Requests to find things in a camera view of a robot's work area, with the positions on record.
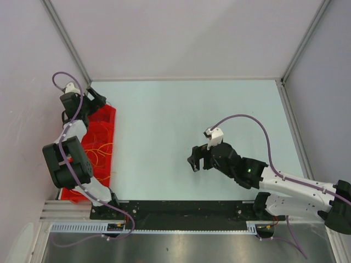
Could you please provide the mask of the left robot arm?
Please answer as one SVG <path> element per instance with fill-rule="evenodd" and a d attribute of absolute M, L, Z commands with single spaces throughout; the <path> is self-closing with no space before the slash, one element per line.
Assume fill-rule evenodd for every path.
<path fill-rule="evenodd" d="M 121 205 L 112 190 L 94 176 L 93 166 L 81 144 L 89 131 L 89 116 L 106 105 L 106 97 L 89 88 L 89 99 L 77 88 L 66 87 L 60 97 L 65 110 L 62 114 L 63 131 L 52 144 L 43 147 L 46 164 L 57 188 L 78 191 L 87 197 L 96 211 L 109 219 L 120 215 Z"/>

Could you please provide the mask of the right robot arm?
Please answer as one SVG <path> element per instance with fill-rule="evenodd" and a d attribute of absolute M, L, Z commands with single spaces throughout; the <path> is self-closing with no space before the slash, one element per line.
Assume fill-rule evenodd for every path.
<path fill-rule="evenodd" d="M 226 142 L 194 146 L 187 161 L 194 172 L 214 168 L 243 188 L 259 189 L 253 214 L 260 220 L 271 215 L 315 216 L 328 228 L 350 234 L 350 183 L 346 181 L 332 184 L 276 171 L 265 162 L 241 157 Z"/>

